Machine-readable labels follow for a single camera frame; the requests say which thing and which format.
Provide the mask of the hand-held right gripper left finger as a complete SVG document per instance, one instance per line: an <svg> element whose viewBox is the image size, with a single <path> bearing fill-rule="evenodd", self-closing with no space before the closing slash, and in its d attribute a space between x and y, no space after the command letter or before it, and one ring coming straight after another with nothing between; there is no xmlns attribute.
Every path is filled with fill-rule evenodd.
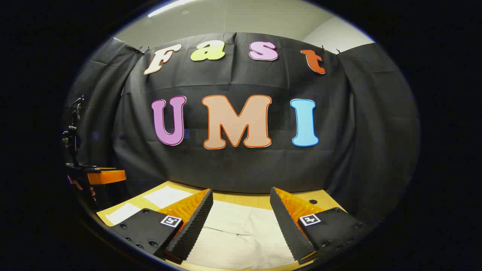
<svg viewBox="0 0 482 271"><path fill-rule="evenodd" d="M191 253L213 202L212 189L205 189L158 211L136 211L112 226L111 232L155 257L181 264Z"/></svg>

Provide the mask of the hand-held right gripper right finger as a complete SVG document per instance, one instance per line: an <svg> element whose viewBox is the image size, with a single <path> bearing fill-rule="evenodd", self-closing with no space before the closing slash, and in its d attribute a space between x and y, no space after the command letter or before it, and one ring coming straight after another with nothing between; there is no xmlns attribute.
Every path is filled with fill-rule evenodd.
<svg viewBox="0 0 482 271"><path fill-rule="evenodd" d="M299 264L326 263L365 238L370 227L342 208L319 208L277 187L270 204L284 240Z"/></svg>

